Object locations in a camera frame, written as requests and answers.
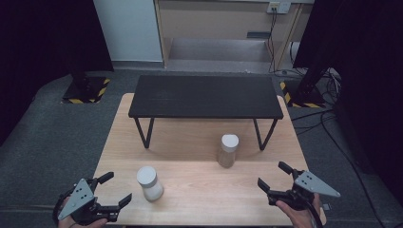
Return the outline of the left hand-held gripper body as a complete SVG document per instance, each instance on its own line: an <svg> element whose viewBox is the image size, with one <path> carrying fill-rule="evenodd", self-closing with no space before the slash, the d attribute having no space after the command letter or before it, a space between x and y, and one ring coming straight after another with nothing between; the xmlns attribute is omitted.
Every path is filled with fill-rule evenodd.
<svg viewBox="0 0 403 228"><path fill-rule="evenodd" d="M119 207L102 206L94 196L94 191L97 185L100 184L97 179L80 179L65 194L59 196L58 201L68 199L60 211L59 220L71 216L81 225L89 225L98 219L106 219L108 222L117 221Z"/></svg>

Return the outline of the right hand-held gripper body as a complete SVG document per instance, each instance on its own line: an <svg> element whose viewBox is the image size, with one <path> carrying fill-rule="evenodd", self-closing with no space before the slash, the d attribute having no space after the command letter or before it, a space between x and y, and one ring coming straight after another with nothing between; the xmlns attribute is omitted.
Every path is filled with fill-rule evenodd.
<svg viewBox="0 0 403 228"><path fill-rule="evenodd" d="M285 192L268 190L267 197L270 205L278 200L283 201L292 209L301 211L313 204L315 194L339 198L341 194L329 184L318 178L310 171L287 171L293 178L293 186Z"/></svg>

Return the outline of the clear jar with white powder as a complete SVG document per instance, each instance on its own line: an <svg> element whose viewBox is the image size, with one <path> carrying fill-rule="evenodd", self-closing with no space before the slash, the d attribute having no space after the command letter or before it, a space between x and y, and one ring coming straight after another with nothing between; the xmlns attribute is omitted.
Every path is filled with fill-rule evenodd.
<svg viewBox="0 0 403 228"><path fill-rule="evenodd" d="M163 185L152 166L143 166L138 170L137 182L141 185L146 200L155 201L163 195Z"/></svg>

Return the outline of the clear jar with brown powder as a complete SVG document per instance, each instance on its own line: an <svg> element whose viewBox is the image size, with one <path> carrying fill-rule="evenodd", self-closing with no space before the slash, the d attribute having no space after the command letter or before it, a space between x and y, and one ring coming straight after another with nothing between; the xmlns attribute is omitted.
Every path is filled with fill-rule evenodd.
<svg viewBox="0 0 403 228"><path fill-rule="evenodd" d="M221 149L218 154L218 163L224 168L230 168L235 163L239 138L235 134L225 134L221 137Z"/></svg>

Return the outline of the black shelf with metal legs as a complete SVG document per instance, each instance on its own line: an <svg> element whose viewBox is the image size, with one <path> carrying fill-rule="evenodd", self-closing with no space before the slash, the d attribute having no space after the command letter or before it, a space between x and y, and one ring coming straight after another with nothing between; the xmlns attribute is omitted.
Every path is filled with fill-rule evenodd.
<svg viewBox="0 0 403 228"><path fill-rule="evenodd" d="M142 75L128 116L145 148L157 118L270 120L267 136L258 137L263 150L283 113L268 76Z"/></svg>

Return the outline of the person's left hand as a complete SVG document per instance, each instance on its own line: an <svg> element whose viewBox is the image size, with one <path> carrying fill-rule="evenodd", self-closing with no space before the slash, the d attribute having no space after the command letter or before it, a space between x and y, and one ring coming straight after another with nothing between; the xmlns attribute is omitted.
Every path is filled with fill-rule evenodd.
<svg viewBox="0 0 403 228"><path fill-rule="evenodd" d="M107 224L107 220L105 218L98 219L90 223L89 225L81 225L77 221L75 221L71 216L59 220L58 216L60 214L60 211L67 201L68 199L58 201L55 207L53 208L52 218L57 228L103 228Z"/></svg>

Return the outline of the person's right hand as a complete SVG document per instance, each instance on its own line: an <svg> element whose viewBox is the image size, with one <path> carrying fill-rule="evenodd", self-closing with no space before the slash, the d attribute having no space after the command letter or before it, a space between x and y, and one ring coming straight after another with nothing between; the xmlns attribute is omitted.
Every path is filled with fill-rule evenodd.
<svg viewBox="0 0 403 228"><path fill-rule="evenodd" d="M310 209L307 210L294 210L285 202L278 200L276 206L291 220L294 228L323 228L320 222L320 198L318 193L314 193L314 200L312 203L315 212Z"/></svg>

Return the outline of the black stand with striped base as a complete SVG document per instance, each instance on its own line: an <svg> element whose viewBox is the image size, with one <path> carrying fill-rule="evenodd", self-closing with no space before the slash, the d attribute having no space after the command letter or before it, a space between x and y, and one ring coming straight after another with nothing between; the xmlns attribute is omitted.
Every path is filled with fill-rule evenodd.
<svg viewBox="0 0 403 228"><path fill-rule="evenodd" d="M300 80L285 80L280 83L285 103L289 107L324 107L325 100L317 89L317 83L325 70L308 69Z"/></svg>
<svg viewBox="0 0 403 228"><path fill-rule="evenodd" d="M70 75L72 82L62 97L64 104L98 103L110 82L107 77L88 77L83 70L77 68L74 68Z"/></svg>

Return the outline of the dark curtain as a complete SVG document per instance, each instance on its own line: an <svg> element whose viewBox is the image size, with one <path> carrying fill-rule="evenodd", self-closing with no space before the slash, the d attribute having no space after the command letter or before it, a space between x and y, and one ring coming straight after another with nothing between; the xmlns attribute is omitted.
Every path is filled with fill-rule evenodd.
<svg viewBox="0 0 403 228"><path fill-rule="evenodd" d="M339 124L360 167L403 206L403 0L315 0L296 67L341 76Z"/></svg>
<svg viewBox="0 0 403 228"><path fill-rule="evenodd" d="M0 0L0 145L42 86L112 69L94 0Z"/></svg>

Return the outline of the white panel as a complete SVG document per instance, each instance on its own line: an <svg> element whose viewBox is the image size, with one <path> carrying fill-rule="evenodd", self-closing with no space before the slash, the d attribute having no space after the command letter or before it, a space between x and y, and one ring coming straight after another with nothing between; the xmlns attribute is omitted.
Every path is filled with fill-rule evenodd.
<svg viewBox="0 0 403 228"><path fill-rule="evenodd" d="M153 0L94 0L112 61L163 60Z"/></svg>

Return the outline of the wooden cabinet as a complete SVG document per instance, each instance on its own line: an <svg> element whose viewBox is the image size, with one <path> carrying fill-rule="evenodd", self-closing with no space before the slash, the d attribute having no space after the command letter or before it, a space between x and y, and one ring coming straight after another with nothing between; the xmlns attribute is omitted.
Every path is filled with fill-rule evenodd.
<svg viewBox="0 0 403 228"><path fill-rule="evenodd" d="M154 0L163 60L175 39L245 40L268 32L272 68L279 69L292 42L301 39L316 0ZM268 13L270 2L290 2L287 14Z"/></svg>

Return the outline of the white wall socket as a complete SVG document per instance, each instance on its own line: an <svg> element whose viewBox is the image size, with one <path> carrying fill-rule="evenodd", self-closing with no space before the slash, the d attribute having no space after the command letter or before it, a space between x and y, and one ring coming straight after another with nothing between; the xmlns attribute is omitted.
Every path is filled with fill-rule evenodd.
<svg viewBox="0 0 403 228"><path fill-rule="evenodd" d="M268 4L268 13L287 14L291 8L290 2L270 2Z"/></svg>

